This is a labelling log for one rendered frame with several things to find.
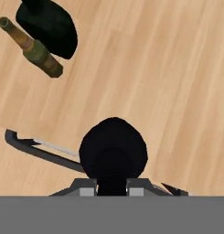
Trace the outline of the brown and green glass bottle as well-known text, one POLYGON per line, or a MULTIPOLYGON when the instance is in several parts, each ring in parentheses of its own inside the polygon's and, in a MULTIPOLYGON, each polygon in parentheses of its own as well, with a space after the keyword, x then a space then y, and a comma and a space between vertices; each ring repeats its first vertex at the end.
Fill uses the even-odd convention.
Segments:
POLYGON ((0 17, 0 27, 20 46, 23 56, 30 63, 44 71, 51 78, 59 78, 62 75, 63 66, 39 40, 28 36, 6 16, 0 17))

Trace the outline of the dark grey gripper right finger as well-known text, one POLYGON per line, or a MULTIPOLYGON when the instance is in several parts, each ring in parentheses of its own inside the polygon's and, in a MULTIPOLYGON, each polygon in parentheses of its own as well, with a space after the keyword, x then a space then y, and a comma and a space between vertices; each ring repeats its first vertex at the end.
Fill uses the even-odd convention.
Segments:
POLYGON ((126 190, 128 197, 171 196, 162 188, 154 186, 148 178, 128 178, 126 190))

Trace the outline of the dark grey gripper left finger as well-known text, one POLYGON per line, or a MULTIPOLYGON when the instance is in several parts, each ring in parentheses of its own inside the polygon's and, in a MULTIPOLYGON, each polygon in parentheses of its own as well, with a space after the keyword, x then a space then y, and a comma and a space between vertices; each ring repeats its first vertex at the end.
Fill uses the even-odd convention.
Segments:
POLYGON ((72 184, 54 194, 53 197, 96 197, 97 180, 90 178, 76 178, 72 184))

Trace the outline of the dark green bottle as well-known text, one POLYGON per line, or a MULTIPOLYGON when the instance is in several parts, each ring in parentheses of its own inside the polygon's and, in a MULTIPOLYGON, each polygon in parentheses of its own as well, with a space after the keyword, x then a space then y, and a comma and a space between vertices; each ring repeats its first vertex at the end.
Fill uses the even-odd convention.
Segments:
POLYGON ((52 0, 21 0, 16 22, 48 51, 71 59, 78 46, 78 34, 70 14, 52 0))

